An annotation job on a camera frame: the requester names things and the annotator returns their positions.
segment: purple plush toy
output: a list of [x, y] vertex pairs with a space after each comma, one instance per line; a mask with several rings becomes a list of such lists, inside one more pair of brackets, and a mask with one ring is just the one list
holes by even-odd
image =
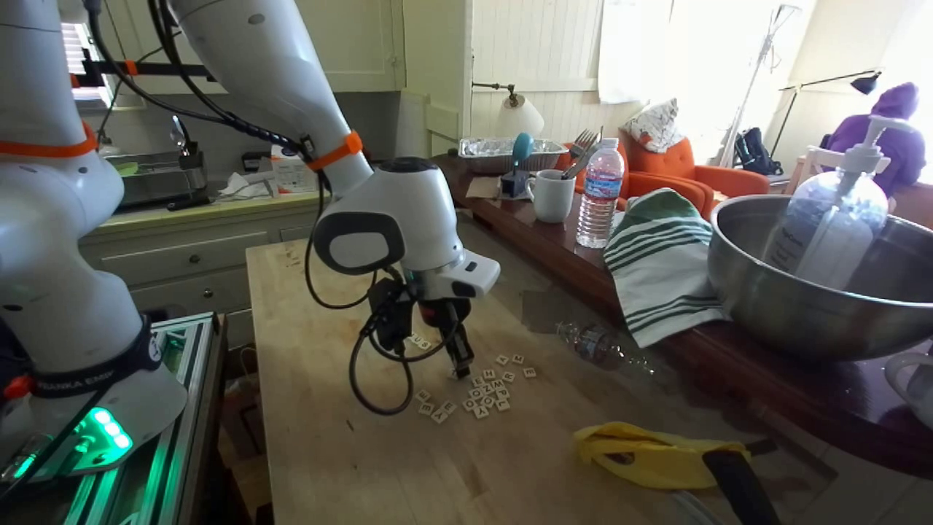
[[[917, 110], [920, 93], [917, 84], [899, 84], [877, 96], [873, 115], [893, 118], [893, 119], [911, 119]], [[841, 123], [835, 135], [823, 141], [823, 148], [847, 153], [866, 141], [869, 131], [869, 115], [856, 115]], [[899, 189], [917, 185], [917, 177], [925, 170], [925, 135], [917, 128], [888, 128], [877, 141], [880, 153], [890, 157], [890, 167], [874, 176], [874, 185], [896, 195]]]

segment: white cabinet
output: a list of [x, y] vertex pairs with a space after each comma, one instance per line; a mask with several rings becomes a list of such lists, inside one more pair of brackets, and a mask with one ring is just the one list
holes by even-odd
[[127, 212], [83, 239], [90, 266], [119, 275], [140, 313], [229, 313], [230, 346], [253, 339], [245, 250], [302, 239], [316, 198], [211, 204], [182, 212]]
[[[299, 0], [323, 74], [339, 93], [399, 91], [405, 75], [402, 62], [402, 10], [399, 0]], [[108, 0], [108, 18], [118, 27], [115, 56], [140, 58], [159, 49], [148, 4]], [[201, 65], [186, 39], [175, 39], [185, 65]], [[175, 75], [140, 75], [137, 84], [148, 93], [189, 93]], [[218, 83], [199, 78], [205, 93], [224, 93]]]

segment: dish towel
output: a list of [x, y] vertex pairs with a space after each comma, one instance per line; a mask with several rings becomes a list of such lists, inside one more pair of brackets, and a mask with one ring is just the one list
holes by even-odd
[[707, 278], [713, 225], [675, 189], [643, 195], [612, 227], [603, 263], [640, 346], [726, 317]]

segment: mug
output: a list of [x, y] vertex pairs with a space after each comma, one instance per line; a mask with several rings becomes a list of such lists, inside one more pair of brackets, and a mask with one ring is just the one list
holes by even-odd
[[576, 177], [565, 177], [562, 170], [532, 171], [529, 198], [541, 221], [562, 221], [576, 204]]
[[933, 357], [902, 354], [883, 365], [883, 377], [914, 415], [933, 430]]

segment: black handle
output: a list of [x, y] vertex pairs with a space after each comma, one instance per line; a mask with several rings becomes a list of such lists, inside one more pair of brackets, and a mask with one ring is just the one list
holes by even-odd
[[729, 449], [714, 449], [702, 456], [702, 465], [718, 478], [721, 489], [726, 492], [739, 521], [745, 525], [778, 525], [778, 514], [761, 488], [749, 462]]

